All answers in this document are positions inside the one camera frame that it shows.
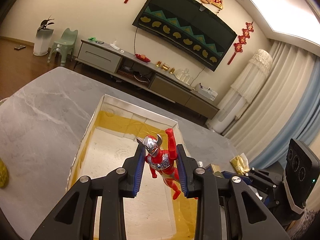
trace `silver chest armor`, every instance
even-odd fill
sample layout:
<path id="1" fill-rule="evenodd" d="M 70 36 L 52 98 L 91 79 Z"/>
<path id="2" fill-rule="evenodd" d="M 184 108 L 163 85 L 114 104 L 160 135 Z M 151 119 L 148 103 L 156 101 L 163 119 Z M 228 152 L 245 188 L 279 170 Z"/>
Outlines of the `silver chest armor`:
<path id="1" fill-rule="evenodd" d="M 163 170 L 170 167 L 169 156 L 167 153 L 162 155 L 162 162 L 161 163 L 153 163 L 152 156 L 148 155 L 148 163 L 149 163 L 150 167 L 156 171 L 163 171 Z"/>

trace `white flower pot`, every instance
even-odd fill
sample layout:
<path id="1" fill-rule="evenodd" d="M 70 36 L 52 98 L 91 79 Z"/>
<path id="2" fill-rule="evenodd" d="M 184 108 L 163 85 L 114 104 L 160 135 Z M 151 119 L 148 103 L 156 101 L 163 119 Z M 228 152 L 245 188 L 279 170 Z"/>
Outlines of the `white flower pot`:
<path id="1" fill-rule="evenodd" d="M 37 31 L 35 45 L 33 47 L 33 55 L 43 56 L 48 53 L 52 34 L 52 29 L 42 29 Z"/>

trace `toy figure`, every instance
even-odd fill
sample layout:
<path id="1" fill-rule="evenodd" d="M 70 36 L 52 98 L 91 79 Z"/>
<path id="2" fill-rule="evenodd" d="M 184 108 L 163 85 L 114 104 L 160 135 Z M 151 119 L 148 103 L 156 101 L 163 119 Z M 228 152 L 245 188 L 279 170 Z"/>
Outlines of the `toy figure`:
<path id="1" fill-rule="evenodd" d="M 142 144 L 148 151 L 145 161 L 150 166 L 152 177 L 157 178 L 156 171 L 158 171 L 164 183 L 175 191 L 172 197 L 175 200 L 181 193 L 177 185 L 173 182 L 176 181 L 180 183 L 178 169 L 174 166 L 174 161 L 177 159 L 177 145 L 174 139 L 173 129 L 168 128 L 165 130 L 165 133 L 168 135 L 168 150 L 160 149 L 162 138 L 159 134 L 157 134 L 158 139 L 147 135 L 142 141 L 137 137 L 137 142 Z"/>

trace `metal screw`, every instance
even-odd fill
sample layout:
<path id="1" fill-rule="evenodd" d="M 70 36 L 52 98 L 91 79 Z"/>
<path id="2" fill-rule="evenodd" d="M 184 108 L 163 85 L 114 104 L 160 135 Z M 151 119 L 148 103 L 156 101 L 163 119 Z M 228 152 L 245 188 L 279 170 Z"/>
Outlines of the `metal screw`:
<path id="1" fill-rule="evenodd" d="M 232 177 L 232 181 L 234 183 L 239 183 L 241 181 L 241 179 L 238 176 L 234 176 L 234 177 Z"/>
<path id="2" fill-rule="evenodd" d="M 124 174 L 124 173 L 125 173 L 125 168 L 118 168 L 118 169 L 116 170 L 116 173 L 118 173 L 118 174 Z"/>
<path id="3" fill-rule="evenodd" d="M 196 168 L 197 174 L 204 174 L 204 172 L 205 172 L 204 168 Z"/>
<path id="4" fill-rule="evenodd" d="M 82 176 L 81 178 L 80 178 L 80 182 L 82 182 L 82 183 L 85 183 L 85 182 L 87 182 L 89 180 L 89 177 L 88 176 Z"/>

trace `baseboard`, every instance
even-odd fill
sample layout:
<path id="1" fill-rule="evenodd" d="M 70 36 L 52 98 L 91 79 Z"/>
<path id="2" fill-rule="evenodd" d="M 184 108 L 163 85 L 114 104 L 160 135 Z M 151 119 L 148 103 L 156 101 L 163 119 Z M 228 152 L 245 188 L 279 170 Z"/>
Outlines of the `baseboard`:
<path id="1" fill-rule="evenodd" d="M 7 40 L 7 41 L 14 41 L 20 44 L 24 44 L 24 45 L 29 45 L 29 46 L 34 46 L 35 44 L 33 42 L 30 41 L 23 41 L 23 40 L 19 40 L 19 39 L 15 39 L 15 38 L 9 38 L 9 37 L 5 37 L 5 36 L 0 36 L 0 39 L 3 40 Z"/>

